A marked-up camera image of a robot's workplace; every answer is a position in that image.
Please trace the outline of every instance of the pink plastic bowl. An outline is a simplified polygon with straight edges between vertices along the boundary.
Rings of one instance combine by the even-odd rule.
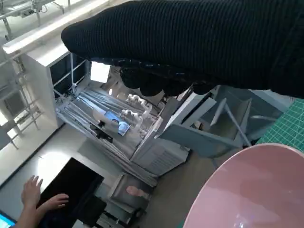
[[[303,227],[304,155],[272,143],[242,150],[217,169],[201,189],[184,225]]]

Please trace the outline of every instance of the grid pattern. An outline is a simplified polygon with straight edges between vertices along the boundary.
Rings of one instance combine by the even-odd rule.
[[[304,99],[296,99],[258,141],[258,143],[280,143],[304,152]]]

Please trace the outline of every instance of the fluorescent light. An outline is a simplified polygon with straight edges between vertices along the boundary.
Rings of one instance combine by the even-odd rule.
[[[106,83],[109,77],[109,72],[110,65],[92,62],[91,80]]]
[[[102,4],[108,3],[108,0],[95,0],[87,5],[81,6],[70,13],[64,14],[59,19],[52,21],[45,25],[44,27],[40,27],[34,29],[8,43],[3,45],[3,50],[7,54],[11,54],[15,51],[18,51],[26,46],[32,44],[33,42],[45,37],[52,31],[58,31],[59,29],[63,29],[70,23],[73,23],[77,18],[84,16],[85,14],[91,14],[92,11],[96,11],[99,6]]]

